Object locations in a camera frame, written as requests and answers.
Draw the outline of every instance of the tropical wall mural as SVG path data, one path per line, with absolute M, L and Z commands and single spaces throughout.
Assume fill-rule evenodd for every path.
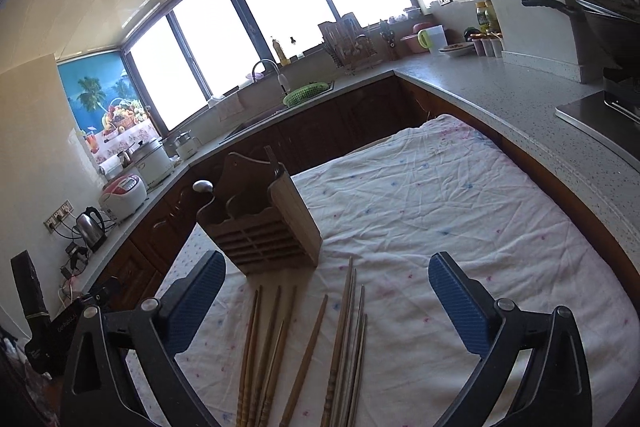
M 158 137 L 118 52 L 58 65 L 66 99 L 98 164 Z

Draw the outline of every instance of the faucet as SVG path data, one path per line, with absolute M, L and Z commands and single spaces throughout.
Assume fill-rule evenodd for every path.
M 255 82 L 255 68 L 257 68 L 258 64 L 260 64 L 262 62 L 270 62 L 271 64 L 273 64 L 273 67 L 276 68 L 276 74 L 278 75 L 278 83 L 280 84 L 280 87 L 282 88 L 282 90 L 284 91 L 285 94 L 287 94 L 289 91 L 291 91 L 291 87 L 289 85 L 289 81 L 287 80 L 287 77 L 284 76 L 282 73 L 280 73 L 280 68 L 270 58 L 261 58 L 260 60 L 258 60 L 254 64 L 254 67 L 251 70 L 251 76 L 252 76 L 252 79 L 254 80 L 254 82 Z

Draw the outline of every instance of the stovetop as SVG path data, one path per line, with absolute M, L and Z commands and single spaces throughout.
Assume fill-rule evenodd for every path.
M 556 116 L 595 138 L 640 172 L 640 124 L 606 105 L 604 91 L 559 105 Z

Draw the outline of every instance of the speckled countertop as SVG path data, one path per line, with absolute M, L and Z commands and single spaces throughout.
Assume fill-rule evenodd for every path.
M 601 87 L 505 64 L 498 58 L 424 54 L 342 76 L 330 92 L 278 113 L 231 140 L 223 142 L 228 134 L 225 131 L 204 144 L 149 194 L 140 210 L 111 231 L 77 277 L 80 289 L 91 287 L 129 233 L 190 166 L 277 121 L 392 74 L 460 107 L 535 158 L 591 209 L 640 270 L 640 173 L 554 113 L 557 105 L 578 100 Z

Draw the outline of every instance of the screw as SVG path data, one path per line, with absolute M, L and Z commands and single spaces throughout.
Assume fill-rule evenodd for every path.
M 86 319 L 92 319 L 97 314 L 98 314 L 98 308 L 96 308 L 95 306 L 89 306 L 88 308 L 84 309 L 84 312 L 82 312 L 82 315 L 84 315 L 84 318 Z
M 158 299 L 145 299 L 140 304 L 143 312 L 150 312 L 158 308 Z
M 566 306 L 558 306 L 558 315 L 568 319 L 569 317 L 571 317 L 572 313 L 571 310 Z
M 498 308 L 500 308 L 503 312 L 510 312 L 516 307 L 515 302 L 511 299 L 498 299 Z

